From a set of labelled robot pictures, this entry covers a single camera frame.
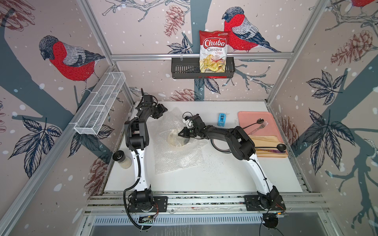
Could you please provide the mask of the clear bubble wrap sheet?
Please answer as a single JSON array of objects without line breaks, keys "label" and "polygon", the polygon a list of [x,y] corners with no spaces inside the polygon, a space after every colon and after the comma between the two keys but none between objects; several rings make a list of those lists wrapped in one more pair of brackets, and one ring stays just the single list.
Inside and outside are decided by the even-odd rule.
[{"label": "clear bubble wrap sheet", "polygon": [[208,142],[178,135],[186,127],[182,114],[175,107],[149,124],[157,175],[205,164],[202,149]]}]

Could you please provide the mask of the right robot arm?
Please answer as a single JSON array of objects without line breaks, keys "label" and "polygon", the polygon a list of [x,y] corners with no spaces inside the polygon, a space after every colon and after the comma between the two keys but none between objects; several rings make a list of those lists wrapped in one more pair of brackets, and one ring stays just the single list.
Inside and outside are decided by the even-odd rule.
[{"label": "right robot arm", "polygon": [[226,142],[229,149],[227,152],[246,164],[257,188],[259,203],[254,207],[261,207],[266,210],[286,210],[282,196],[276,186],[268,179],[259,163],[255,143],[242,127],[218,128],[213,125],[206,125],[199,114],[192,117],[187,116],[184,120],[186,127],[178,133],[178,136],[206,139],[210,143],[213,143],[214,140]]}]

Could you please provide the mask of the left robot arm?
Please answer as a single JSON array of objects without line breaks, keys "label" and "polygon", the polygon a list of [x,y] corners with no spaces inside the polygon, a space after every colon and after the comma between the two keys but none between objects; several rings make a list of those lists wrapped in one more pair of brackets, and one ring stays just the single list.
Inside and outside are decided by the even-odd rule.
[{"label": "left robot arm", "polygon": [[130,197],[131,206],[148,212],[154,207],[154,199],[151,185],[147,180],[145,164],[145,149],[150,142],[147,120],[159,119],[167,108],[159,103],[155,96],[143,95],[135,109],[136,115],[124,125],[125,143],[131,151],[135,171],[135,183],[126,191],[133,191]]}]

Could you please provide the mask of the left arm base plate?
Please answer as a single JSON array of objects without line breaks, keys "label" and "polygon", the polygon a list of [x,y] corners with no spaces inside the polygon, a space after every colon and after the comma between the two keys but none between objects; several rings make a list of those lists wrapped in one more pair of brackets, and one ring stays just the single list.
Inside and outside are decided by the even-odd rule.
[{"label": "left arm base plate", "polygon": [[148,202],[140,206],[135,206],[133,202],[128,203],[129,213],[156,213],[156,212],[167,212],[168,197],[167,196],[157,196],[153,197],[153,204],[150,205]]}]

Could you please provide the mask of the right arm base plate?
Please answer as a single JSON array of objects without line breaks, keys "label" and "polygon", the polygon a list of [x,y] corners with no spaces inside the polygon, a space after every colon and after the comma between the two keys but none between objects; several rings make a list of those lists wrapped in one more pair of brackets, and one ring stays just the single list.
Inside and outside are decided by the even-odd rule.
[{"label": "right arm base plate", "polygon": [[279,195],[275,200],[268,200],[258,195],[245,195],[243,203],[246,205],[247,211],[285,211],[286,206],[283,198]]}]

